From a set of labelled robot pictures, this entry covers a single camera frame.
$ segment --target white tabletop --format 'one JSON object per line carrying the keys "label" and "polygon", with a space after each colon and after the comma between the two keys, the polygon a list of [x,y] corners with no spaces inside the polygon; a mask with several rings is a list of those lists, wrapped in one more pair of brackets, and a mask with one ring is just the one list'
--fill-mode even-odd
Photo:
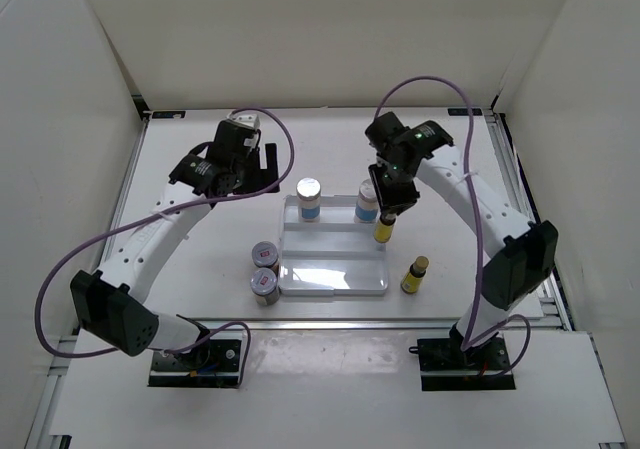
{"label": "white tabletop", "polygon": [[[211,140],[229,111],[187,111],[184,119],[152,119],[139,155],[121,223],[145,216],[167,183],[168,174],[193,146]],[[293,109],[275,111],[289,127],[296,161],[279,194],[219,204],[189,234],[158,276],[147,307],[194,318],[218,319],[451,319],[472,300],[475,236],[432,190],[418,183],[418,204],[396,223],[387,245],[390,287],[383,297],[281,297],[270,307],[258,305],[249,280],[255,267],[251,248],[262,240],[276,242],[283,199],[295,194],[302,177],[318,179],[323,194],[357,194],[375,151],[364,135],[372,109]],[[404,124],[439,122],[463,146],[468,120],[448,116],[444,108],[399,109]],[[494,148],[483,117],[475,118],[471,165],[507,200]],[[261,116],[263,142],[278,143],[280,170],[289,157],[279,128]],[[127,235],[118,236],[117,244]],[[406,295],[399,282],[416,256],[431,261],[420,292]],[[518,312],[541,317],[536,294]]]}
{"label": "white tabletop", "polygon": [[[622,434],[587,334],[535,330],[516,390],[421,392],[424,331],[254,331],[234,389],[146,387],[151,354],[73,361],[71,449],[597,449]],[[505,334],[511,357],[523,331]],[[78,350],[95,348],[79,342]]]}

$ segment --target white tray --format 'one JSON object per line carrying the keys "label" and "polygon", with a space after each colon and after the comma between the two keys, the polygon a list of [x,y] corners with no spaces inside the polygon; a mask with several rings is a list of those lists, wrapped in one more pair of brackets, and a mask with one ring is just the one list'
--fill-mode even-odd
{"label": "white tray", "polygon": [[296,196],[284,200],[280,290],[288,296],[383,295],[389,285],[384,244],[374,224],[354,222],[356,196],[323,196],[320,217],[303,222]]}

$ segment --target white backdrop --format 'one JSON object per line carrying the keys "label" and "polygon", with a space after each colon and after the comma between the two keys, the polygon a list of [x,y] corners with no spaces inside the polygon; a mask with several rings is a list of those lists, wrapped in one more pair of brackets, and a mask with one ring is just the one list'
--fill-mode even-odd
{"label": "white backdrop", "polygon": [[640,447],[638,1],[568,0],[509,118],[631,447]]}
{"label": "white backdrop", "polygon": [[[508,102],[564,0],[90,0],[154,109],[372,106],[449,77]],[[396,105],[459,104],[417,85]]]}
{"label": "white backdrop", "polygon": [[[0,0],[0,447],[22,448],[51,358],[33,329],[36,292],[68,250],[110,220],[140,120],[85,0]],[[61,272],[44,322],[73,321]]]}

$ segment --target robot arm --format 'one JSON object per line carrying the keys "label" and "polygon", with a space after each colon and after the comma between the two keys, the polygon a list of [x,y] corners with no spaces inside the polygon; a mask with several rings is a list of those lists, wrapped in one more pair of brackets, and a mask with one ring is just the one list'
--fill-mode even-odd
{"label": "robot arm", "polygon": [[[180,242],[215,206],[208,199],[255,192],[278,178],[275,144],[265,146],[267,169],[260,169],[257,117],[238,120],[222,121],[213,142],[194,148],[180,161],[151,211],[159,214],[157,219],[138,227],[93,274],[79,271],[73,278],[71,293],[85,330],[130,356],[147,348],[181,349],[206,335],[193,321],[153,313],[144,302]],[[200,157],[205,148],[206,156]],[[184,204],[194,205],[176,207]],[[197,359],[197,349],[184,357]]]}
{"label": "robot arm", "polygon": [[[369,173],[380,204],[379,225],[392,228],[395,218],[416,204],[418,178],[456,211],[475,232],[471,197],[465,177],[473,177],[480,208],[483,248],[491,260],[482,273],[482,296],[471,340],[504,321],[513,308],[553,270],[558,233],[548,221],[535,224],[510,207],[478,175],[465,175],[460,151],[451,136],[434,121],[410,129],[392,112],[378,117],[365,134],[376,149],[378,164]],[[469,325],[470,307],[452,328],[460,347]],[[482,347],[497,331],[476,341]]]}

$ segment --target jar lid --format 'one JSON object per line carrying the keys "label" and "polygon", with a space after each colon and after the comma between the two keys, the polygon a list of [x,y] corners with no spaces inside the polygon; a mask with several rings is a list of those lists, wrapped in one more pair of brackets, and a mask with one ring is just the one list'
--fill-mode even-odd
{"label": "jar lid", "polygon": [[258,267],[271,267],[278,262],[278,248],[273,242],[262,241],[253,246],[253,263]]}
{"label": "jar lid", "polygon": [[251,290],[258,296],[267,296],[278,287],[278,278],[271,269],[258,269],[251,278]]}
{"label": "jar lid", "polygon": [[320,183],[316,179],[305,177],[298,181],[296,192],[303,201],[313,201],[320,197]]}
{"label": "jar lid", "polygon": [[371,179],[366,179],[360,184],[360,196],[367,202],[378,202],[376,197],[376,190],[373,187]]}

